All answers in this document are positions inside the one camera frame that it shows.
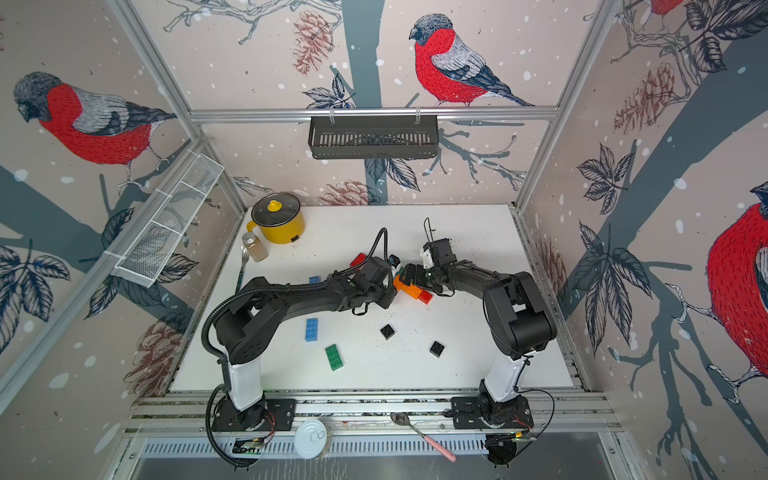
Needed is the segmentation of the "orange lego brick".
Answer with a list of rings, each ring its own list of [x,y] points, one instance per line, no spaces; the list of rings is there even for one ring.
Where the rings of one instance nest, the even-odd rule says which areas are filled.
[[[416,300],[418,300],[421,297],[423,292],[423,290],[417,286],[406,285],[405,283],[403,283],[400,279],[400,276],[396,276],[394,278],[393,285],[398,291],[403,292]]]

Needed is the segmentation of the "red lego brick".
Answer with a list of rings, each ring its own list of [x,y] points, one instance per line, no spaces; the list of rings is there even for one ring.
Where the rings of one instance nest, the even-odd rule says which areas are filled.
[[[433,298],[433,295],[430,292],[424,291],[424,290],[422,290],[418,296],[418,300],[426,305],[428,305],[431,302],[432,298]]]
[[[364,253],[359,253],[353,261],[350,263],[351,268],[357,268],[358,266],[362,265],[367,259],[367,255]]]

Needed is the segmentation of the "dark green lego brick front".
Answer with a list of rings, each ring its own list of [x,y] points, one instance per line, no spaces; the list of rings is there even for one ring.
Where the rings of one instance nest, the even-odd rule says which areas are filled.
[[[325,348],[326,358],[332,371],[337,371],[344,366],[341,354],[336,344]]]

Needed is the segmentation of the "black lego brick attached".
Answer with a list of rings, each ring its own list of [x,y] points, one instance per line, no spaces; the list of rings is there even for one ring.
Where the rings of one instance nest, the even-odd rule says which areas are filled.
[[[445,346],[442,343],[440,343],[439,341],[434,341],[429,348],[429,352],[431,355],[435,356],[436,358],[440,358],[444,349],[445,349]]]

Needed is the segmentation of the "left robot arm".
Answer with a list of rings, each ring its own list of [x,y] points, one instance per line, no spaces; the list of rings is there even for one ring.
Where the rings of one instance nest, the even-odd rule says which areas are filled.
[[[213,309],[200,332],[203,348],[222,370],[222,383],[206,407],[206,428],[246,432],[290,424],[290,416],[281,420],[269,405],[261,385],[260,357],[278,328],[290,319],[322,312],[363,316],[372,305],[389,308],[395,296],[386,228],[379,230],[361,263],[334,271],[318,283],[250,280]]]

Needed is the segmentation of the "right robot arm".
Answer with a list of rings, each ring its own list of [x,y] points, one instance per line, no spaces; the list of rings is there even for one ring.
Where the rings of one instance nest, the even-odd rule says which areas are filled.
[[[500,273],[469,260],[459,260],[447,238],[422,248],[422,262],[398,270],[399,280],[437,296],[467,293],[481,301],[482,316],[497,348],[489,372],[480,381],[474,406],[457,424],[480,419],[492,428],[533,427],[528,400],[520,380],[535,353],[556,339],[557,327],[532,275]]]

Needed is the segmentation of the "red lego brick back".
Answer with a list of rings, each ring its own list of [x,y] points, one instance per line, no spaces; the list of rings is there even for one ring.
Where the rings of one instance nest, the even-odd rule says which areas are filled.
[[[364,253],[359,253],[353,261],[350,263],[351,268],[357,268],[358,266],[362,265],[367,259],[367,255]]]

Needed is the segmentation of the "black small lego brick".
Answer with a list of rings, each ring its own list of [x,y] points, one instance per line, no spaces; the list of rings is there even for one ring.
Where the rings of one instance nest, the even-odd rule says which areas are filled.
[[[395,330],[391,325],[387,324],[380,329],[380,333],[388,340],[395,334]]]

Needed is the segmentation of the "yellow pot with lid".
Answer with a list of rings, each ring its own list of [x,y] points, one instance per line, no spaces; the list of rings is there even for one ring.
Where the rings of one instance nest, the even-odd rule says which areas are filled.
[[[259,230],[273,244],[296,242],[305,230],[300,200],[285,192],[266,195],[252,207],[246,229],[251,233]]]

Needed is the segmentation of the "small glass jar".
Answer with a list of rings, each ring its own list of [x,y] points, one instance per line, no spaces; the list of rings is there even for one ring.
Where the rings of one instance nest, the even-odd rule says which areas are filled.
[[[268,257],[266,247],[253,232],[244,233],[242,235],[242,243],[254,262],[261,262]]]

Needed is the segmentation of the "white round lid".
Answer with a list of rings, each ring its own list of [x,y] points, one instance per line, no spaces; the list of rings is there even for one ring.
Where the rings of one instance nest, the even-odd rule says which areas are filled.
[[[310,419],[301,423],[294,436],[294,450],[305,459],[320,457],[330,441],[330,434],[323,422]]]

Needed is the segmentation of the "teal handled spoon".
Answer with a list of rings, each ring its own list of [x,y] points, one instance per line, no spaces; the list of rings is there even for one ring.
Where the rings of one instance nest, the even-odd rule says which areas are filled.
[[[238,271],[235,292],[238,293],[243,286],[246,267],[250,260],[250,253],[246,247],[241,248],[241,263]]]

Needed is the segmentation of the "pink handled spoon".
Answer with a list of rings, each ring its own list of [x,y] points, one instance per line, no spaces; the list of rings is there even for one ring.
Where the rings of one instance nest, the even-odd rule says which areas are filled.
[[[422,431],[416,428],[411,423],[410,417],[406,413],[393,412],[390,414],[390,418],[392,422],[395,423],[396,425],[410,428],[413,432],[419,435],[428,445],[430,445],[435,451],[437,451],[444,458],[446,458],[450,462],[453,462],[453,463],[456,462],[457,458],[453,452],[451,452],[450,450],[442,446],[439,442],[437,442],[436,440],[434,440],[433,438],[424,434]]]

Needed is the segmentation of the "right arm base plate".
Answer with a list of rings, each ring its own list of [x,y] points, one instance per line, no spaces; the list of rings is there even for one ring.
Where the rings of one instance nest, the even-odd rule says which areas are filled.
[[[457,430],[523,429],[532,430],[534,421],[528,400],[518,395],[506,402],[495,402],[482,394],[476,397],[453,397],[443,415]]]

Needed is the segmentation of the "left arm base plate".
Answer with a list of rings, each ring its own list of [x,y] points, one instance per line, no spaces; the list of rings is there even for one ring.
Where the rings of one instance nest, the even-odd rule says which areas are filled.
[[[213,432],[287,432],[291,430],[297,402],[294,399],[261,399],[240,411],[228,396],[213,407]]]

